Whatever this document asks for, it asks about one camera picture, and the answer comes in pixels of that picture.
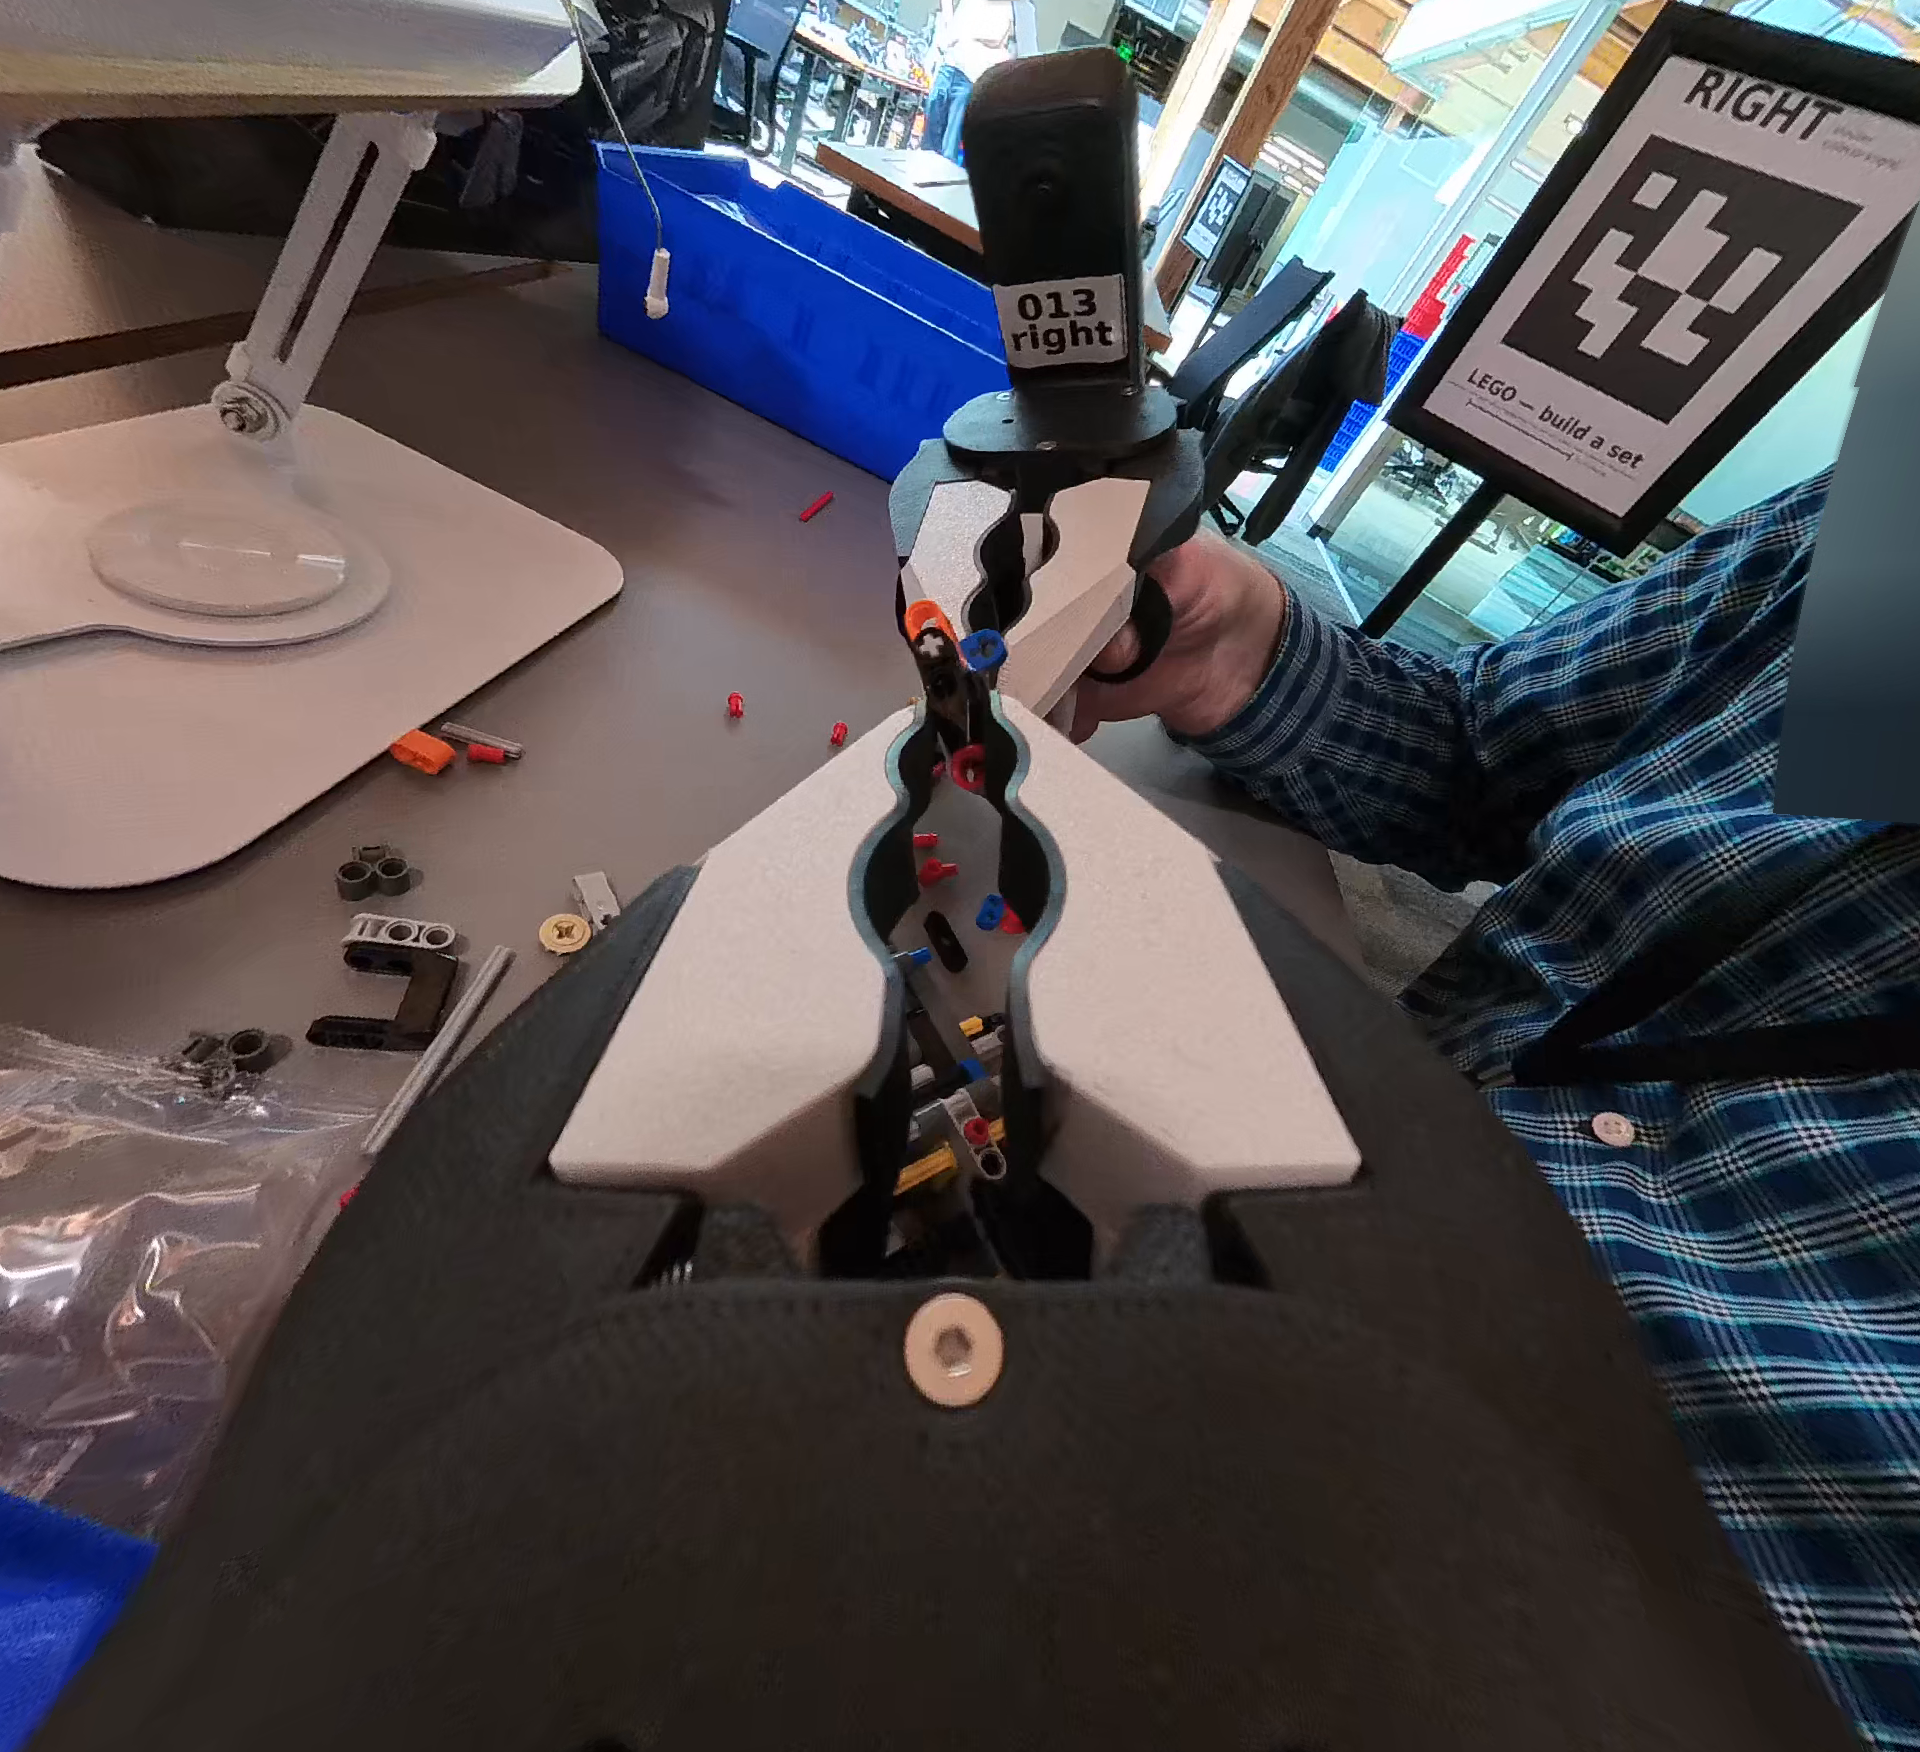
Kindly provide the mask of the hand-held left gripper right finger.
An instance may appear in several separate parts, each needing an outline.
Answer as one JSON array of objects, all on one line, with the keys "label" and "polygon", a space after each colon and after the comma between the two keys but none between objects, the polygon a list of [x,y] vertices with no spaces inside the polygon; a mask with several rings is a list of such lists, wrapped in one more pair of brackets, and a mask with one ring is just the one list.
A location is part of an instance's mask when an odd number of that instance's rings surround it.
[{"label": "hand-held left gripper right finger", "polygon": [[1350,1188],[1350,1135],[1254,933],[1251,886],[1041,715],[995,707],[1008,978],[1008,1174],[991,1241],[1019,1278],[1087,1278],[1143,1212]]}]

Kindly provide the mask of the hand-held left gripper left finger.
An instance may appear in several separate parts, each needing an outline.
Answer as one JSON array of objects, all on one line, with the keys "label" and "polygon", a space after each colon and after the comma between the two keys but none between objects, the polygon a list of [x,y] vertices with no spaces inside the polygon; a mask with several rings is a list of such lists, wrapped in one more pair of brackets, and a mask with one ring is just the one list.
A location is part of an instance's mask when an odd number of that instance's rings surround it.
[{"label": "hand-held left gripper left finger", "polygon": [[817,1271],[879,1271],[932,762],[913,701],[707,852],[552,1145],[560,1182],[753,1208]]}]

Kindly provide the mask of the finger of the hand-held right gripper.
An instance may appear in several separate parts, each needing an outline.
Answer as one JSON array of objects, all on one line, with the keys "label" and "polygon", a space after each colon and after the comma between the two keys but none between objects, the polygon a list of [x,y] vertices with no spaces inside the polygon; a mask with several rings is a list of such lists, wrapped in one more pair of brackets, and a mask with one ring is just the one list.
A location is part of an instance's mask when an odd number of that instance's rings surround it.
[{"label": "finger of the hand-held right gripper", "polygon": [[973,477],[900,480],[900,610],[938,604],[960,642],[1029,612],[1044,518]]},{"label": "finger of the hand-held right gripper", "polygon": [[1134,545],[1152,486],[1101,477],[1046,507],[1055,549],[1029,575],[1027,606],[1006,635],[1000,699],[1046,721],[1068,721],[1068,701],[1113,643],[1139,597]]}]

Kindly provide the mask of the small lego axle assembly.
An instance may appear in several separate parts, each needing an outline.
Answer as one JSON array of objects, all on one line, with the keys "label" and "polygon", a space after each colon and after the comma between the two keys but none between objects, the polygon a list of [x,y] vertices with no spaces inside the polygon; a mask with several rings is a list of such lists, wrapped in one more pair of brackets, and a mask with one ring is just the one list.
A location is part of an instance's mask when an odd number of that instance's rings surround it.
[{"label": "small lego axle assembly", "polygon": [[904,639],[921,676],[927,719],[947,782],[983,795],[1000,729],[998,678],[1008,647],[998,631],[957,631],[932,599],[909,601]]}]

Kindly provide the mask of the person's right forearm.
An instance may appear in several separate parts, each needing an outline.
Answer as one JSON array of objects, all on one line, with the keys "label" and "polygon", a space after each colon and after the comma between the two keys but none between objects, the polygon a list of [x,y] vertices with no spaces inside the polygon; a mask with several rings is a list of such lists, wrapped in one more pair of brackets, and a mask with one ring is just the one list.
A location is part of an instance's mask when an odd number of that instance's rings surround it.
[{"label": "person's right forearm", "polygon": [[1161,721],[1325,847],[1436,890],[1483,936],[1595,975],[1688,927],[1777,919],[1858,843],[1779,817],[1790,656],[1832,470],[1500,643],[1431,659],[1285,599],[1254,681]]}]

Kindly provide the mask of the lego car chassis model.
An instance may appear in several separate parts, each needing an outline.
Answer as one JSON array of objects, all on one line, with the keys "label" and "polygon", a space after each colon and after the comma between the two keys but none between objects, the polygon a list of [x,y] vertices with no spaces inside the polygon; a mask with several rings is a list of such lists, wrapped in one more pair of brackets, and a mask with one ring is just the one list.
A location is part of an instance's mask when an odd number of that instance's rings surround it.
[{"label": "lego car chassis model", "polygon": [[900,1230],[924,1230],[978,1188],[1008,1179],[1003,1013],[955,1017],[927,990],[932,950],[893,956],[900,975],[900,1064],[905,1068],[905,1150],[893,1193]]}]

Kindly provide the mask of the long grey lego axle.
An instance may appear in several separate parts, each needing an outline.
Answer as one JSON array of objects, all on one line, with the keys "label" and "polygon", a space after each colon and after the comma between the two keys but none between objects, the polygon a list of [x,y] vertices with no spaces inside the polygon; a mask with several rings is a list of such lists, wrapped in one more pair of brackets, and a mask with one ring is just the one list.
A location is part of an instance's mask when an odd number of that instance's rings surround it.
[{"label": "long grey lego axle", "polygon": [[363,1132],[363,1144],[358,1150],[362,1159],[374,1159],[393,1140],[405,1116],[412,1116],[418,1101],[431,1093],[441,1077],[452,1068],[458,1052],[468,1042],[472,1029],[481,1017],[484,1008],[490,1004],[492,995],[497,991],[513,962],[513,946],[497,946],[481,959],[480,970],[444,1013],[441,1030],[431,1035],[431,1042],[412,1068],[408,1077],[400,1082],[397,1093],[391,1099],[383,1115],[373,1120],[373,1128]]}]

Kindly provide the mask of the black angled lego beam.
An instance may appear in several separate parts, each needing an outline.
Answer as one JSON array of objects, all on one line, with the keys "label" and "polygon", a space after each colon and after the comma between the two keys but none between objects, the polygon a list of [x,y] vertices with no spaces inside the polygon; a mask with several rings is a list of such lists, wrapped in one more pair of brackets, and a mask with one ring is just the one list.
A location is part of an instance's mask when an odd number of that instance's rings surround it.
[{"label": "black angled lego beam", "polygon": [[405,990],[395,1017],[325,1014],[306,1029],[306,1043],[342,1052],[418,1054],[437,1035],[458,958],[441,950],[400,946],[393,941],[350,941],[342,946],[345,967],[380,978],[403,978]]}]

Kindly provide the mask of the person's right hand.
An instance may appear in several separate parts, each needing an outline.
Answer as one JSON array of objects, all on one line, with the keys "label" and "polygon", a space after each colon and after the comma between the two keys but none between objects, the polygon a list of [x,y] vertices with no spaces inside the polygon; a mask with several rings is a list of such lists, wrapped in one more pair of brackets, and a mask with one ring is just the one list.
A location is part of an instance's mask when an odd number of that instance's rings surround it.
[{"label": "person's right hand", "polygon": [[1287,623],[1287,591],[1257,555],[1214,528],[1160,557],[1155,578],[1170,604],[1170,631],[1155,665],[1139,665],[1142,639],[1127,621],[1097,655],[1074,697],[1071,740],[1101,725],[1160,721],[1174,740],[1206,737],[1234,719],[1272,672]]}]

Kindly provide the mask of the long wooden table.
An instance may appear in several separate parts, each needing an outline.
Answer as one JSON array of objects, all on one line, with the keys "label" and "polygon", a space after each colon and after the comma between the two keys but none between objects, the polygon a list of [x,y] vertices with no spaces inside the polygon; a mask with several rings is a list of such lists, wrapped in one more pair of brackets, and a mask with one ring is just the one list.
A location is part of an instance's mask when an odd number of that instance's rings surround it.
[{"label": "long wooden table", "polygon": [[1003,259],[1121,259],[1123,210],[1074,196],[1062,172],[1044,170],[1012,188],[990,183],[983,227],[973,178],[927,149],[819,141],[817,168],[850,188],[849,213],[977,283],[995,283]]}]

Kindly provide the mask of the grey beam with tan gear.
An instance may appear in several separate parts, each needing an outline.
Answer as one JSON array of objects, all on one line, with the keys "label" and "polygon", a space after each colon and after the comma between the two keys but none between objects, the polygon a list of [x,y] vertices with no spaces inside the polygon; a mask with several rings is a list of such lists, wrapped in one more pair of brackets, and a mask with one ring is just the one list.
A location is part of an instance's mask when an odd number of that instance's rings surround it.
[{"label": "grey beam with tan gear", "polygon": [[571,880],[571,902],[539,927],[539,945],[550,956],[586,950],[617,924],[620,901],[604,872],[584,872]]}]

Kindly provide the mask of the plain blue storage bin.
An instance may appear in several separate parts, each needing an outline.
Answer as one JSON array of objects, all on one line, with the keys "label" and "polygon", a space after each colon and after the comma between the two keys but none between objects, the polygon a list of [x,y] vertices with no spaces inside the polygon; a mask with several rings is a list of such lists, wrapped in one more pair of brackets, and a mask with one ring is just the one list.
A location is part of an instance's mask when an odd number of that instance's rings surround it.
[{"label": "plain blue storage bin", "polygon": [[595,146],[598,327],[893,481],[1011,387],[995,294],[735,154]]}]

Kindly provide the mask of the black office chair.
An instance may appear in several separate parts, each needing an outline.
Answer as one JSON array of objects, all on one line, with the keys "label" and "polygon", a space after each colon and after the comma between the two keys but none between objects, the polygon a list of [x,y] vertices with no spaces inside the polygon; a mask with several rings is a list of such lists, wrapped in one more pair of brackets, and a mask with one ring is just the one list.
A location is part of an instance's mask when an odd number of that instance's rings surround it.
[{"label": "black office chair", "polygon": [[811,0],[732,0],[717,61],[710,136],[768,153],[782,61]]},{"label": "black office chair", "polygon": [[1166,382],[1180,421],[1203,440],[1203,506],[1220,532],[1245,548],[1285,523],[1347,414],[1387,396],[1390,358],[1406,324],[1367,291],[1280,353],[1244,396],[1228,396],[1231,380],[1329,285],[1329,273],[1285,263]]}]

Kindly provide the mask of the white book stand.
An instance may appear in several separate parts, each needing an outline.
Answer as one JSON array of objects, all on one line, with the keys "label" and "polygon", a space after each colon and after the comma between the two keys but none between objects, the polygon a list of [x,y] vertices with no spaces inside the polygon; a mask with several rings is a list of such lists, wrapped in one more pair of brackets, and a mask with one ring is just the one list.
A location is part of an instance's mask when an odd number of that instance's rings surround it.
[{"label": "white book stand", "polygon": [[210,869],[620,593],[592,540],[312,404],[437,128],[578,95],[592,29],[584,0],[5,0],[5,217],[51,123],[333,123],[213,396],[5,443],[8,881]]}]

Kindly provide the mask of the person's plaid shirt torso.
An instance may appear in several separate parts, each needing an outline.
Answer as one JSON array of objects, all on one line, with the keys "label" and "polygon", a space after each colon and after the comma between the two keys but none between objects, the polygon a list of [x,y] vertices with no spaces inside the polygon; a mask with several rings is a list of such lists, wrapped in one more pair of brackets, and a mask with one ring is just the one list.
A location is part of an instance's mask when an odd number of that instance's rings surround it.
[{"label": "person's plaid shirt torso", "polygon": [[1690,986],[1602,1042],[1916,1020],[1916,830],[1605,823],[1573,860],[1462,827],[1381,850],[1503,881],[1406,1008],[1552,1184],[1620,1301],[1703,1492],[1869,1748],[1916,1748],[1916,1068],[1713,1082],[1503,1082],[1633,958],[1707,941]]}]

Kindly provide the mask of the clear plastic bag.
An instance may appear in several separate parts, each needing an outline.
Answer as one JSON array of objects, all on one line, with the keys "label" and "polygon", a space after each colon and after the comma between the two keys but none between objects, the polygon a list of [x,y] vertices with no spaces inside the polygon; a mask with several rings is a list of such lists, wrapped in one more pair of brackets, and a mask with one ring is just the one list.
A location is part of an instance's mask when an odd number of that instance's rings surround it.
[{"label": "clear plastic bag", "polygon": [[378,1112],[5,1025],[5,1494],[172,1526]]}]

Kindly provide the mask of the black framed marker sign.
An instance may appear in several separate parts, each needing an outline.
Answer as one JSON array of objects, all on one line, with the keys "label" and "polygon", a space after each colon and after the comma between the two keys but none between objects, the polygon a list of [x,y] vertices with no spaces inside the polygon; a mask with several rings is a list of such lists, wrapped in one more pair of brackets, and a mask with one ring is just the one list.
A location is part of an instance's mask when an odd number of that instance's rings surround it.
[{"label": "black framed marker sign", "polygon": [[1390,631],[1503,502],[1648,540],[1858,324],[1916,217],[1917,69],[1669,0],[1385,421],[1475,490]]}]

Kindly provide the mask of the blue bin with label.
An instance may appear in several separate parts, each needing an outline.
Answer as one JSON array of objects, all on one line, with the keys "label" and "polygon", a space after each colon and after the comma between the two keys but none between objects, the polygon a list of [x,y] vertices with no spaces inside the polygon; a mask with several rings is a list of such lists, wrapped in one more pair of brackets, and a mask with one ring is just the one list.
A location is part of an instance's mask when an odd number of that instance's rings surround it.
[{"label": "blue bin with label", "polygon": [[153,1541],[2,1494],[2,1750],[31,1739],[155,1560]]}]

